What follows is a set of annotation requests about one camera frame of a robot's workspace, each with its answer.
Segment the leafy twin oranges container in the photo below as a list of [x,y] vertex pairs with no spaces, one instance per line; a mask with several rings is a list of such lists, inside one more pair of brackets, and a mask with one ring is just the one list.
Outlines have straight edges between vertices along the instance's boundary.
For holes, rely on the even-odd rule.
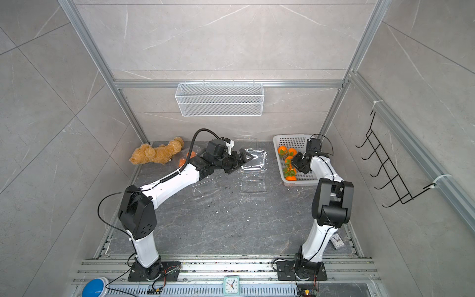
[[287,148],[285,146],[278,147],[278,156],[281,158],[293,158],[298,151],[295,148]]
[[285,158],[285,165],[291,166],[292,159],[293,159],[293,156],[288,156],[287,158]]

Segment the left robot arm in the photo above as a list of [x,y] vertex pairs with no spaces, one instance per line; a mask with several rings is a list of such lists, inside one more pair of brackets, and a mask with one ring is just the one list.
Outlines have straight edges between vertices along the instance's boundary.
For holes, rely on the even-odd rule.
[[119,231],[132,241],[136,262],[145,268],[159,263],[160,255],[153,239],[157,226],[156,210],[167,199],[182,189],[210,176],[216,170],[227,174],[254,159],[246,149],[234,150],[234,141],[228,138],[212,139],[206,148],[193,155],[187,154],[182,167],[141,187],[131,185],[122,192],[118,219],[122,225]]

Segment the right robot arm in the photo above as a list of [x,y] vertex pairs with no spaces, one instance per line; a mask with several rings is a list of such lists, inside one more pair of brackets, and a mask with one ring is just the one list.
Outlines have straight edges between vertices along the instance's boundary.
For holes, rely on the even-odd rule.
[[308,138],[306,152],[297,153],[291,164],[298,172],[313,172],[318,177],[311,207],[312,228],[294,263],[296,278],[309,280],[323,271],[323,255],[331,237],[350,221],[354,185],[337,174],[319,138]]

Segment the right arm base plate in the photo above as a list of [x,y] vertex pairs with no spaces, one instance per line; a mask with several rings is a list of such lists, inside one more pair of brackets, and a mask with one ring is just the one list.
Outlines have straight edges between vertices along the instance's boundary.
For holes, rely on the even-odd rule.
[[295,264],[294,261],[276,259],[271,264],[279,281],[327,281],[327,271],[323,262],[305,262]]

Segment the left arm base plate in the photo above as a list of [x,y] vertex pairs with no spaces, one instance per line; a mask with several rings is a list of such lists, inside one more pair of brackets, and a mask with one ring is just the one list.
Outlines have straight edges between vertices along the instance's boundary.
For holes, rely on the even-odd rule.
[[167,282],[176,282],[178,280],[181,262],[163,262],[158,261],[149,268],[143,267],[138,261],[133,263],[131,272],[127,280],[129,282],[154,281],[157,278],[166,278]]

